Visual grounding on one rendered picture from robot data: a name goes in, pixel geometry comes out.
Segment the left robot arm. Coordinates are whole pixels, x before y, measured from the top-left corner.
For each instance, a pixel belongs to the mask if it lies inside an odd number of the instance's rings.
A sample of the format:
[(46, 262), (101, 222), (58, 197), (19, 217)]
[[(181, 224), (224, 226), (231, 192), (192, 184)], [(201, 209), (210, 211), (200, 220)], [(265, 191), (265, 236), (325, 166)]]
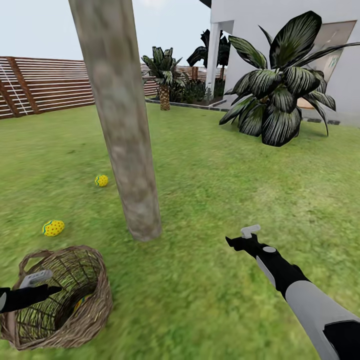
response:
[(27, 275), (20, 285), (19, 290), (11, 290), (10, 287), (0, 287), (0, 314), (10, 311), (19, 311), (31, 305), (46, 301), (49, 296), (62, 291), (59, 286), (43, 284), (36, 286), (39, 282), (50, 279), (53, 276), (51, 270), (42, 270)]

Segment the wicker basket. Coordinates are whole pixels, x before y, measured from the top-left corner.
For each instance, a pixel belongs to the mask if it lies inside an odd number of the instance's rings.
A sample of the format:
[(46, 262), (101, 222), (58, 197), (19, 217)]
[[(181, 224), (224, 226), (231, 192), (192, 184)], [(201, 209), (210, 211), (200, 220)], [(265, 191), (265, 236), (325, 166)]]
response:
[[(33, 254), (35, 251), (39, 253)], [(38, 348), (73, 349), (95, 339), (105, 327), (113, 309), (112, 289), (102, 253), (83, 244), (56, 252), (47, 249), (35, 251), (27, 254), (18, 264), (20, 279), (11, 290), (19, 290), (26, 276), (50, 270), (53, 276), (40, 281), (37, 286), (59, 286), (61, 291), (50, 295), (46, 301), (26, 307), (22, 322), (22, 309), (1, 313), (0, 339), (8, 340), (11, 348), (19, 352)], [(43, 259), (25, 272), (24, 268), (30, 258)], [(88, 267), (93, 270), (84, 271)], [(90, 286), (96, 288), (90, 289)], [(84, 293), (87, 294), (83, 296), (82, 290), (86, 288), (88, 290)], [(68, 320), (65, 323), (63, 321), (60, 327), (61, 319), (66, 319), (66, 314)], [(21, 326), (23, 333), (20, 331)]]

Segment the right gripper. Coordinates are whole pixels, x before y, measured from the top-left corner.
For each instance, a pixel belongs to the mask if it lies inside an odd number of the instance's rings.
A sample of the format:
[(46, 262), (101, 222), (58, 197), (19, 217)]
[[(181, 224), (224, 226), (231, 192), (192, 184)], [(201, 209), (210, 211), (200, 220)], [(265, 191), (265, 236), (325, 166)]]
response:
[(249, 252), (250, 245), (253, 244), (253, 243), (258, 243), (257, 234), (253, 234), (253, 233), (251, 234), (251, 238), (243, 238), (241, 236), (241, 237), (238, 237), (238, 238), (230, 239), (229, 237), (226, 237), (226, 240), (227, 240), (228, 244), (231, 247), (234, 247), (234, 249), (237, 252), (241, 251), (241, 250), (245, 250), (248, 253), (250, 253)]

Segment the easter egg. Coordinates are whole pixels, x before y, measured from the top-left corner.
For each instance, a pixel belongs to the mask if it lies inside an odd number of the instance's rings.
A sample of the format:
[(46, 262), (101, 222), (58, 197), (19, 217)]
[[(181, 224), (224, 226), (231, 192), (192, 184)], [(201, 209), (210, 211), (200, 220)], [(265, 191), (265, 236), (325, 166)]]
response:
[(60, 220), (51, 220), (43, 228), (43, 234), (47, 237), (55, 237), (63, 232), (65, 224)]
[(99, 175), (96, 179), (95, 179), (95, 183), (97, 186), (100, 187), (104, 187), (108, 184), (109, 180), (105, 175)]

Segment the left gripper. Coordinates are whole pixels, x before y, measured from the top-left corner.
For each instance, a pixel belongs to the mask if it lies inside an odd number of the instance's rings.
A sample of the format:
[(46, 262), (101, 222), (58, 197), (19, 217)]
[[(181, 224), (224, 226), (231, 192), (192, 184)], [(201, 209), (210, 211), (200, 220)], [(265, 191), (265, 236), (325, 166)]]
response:
[(13, 311), (19, 311), (20, 309), (28, 308), (31, 305), (46, 301), (49, 296), (53, 296), (62, 291), (62, 288), (59, 286), (48, 287), (48, 284), (43, 284), (36, 287), (21, 288), (19, 291), (21, 292), (21, 299), (18, 306), (14, 308)]

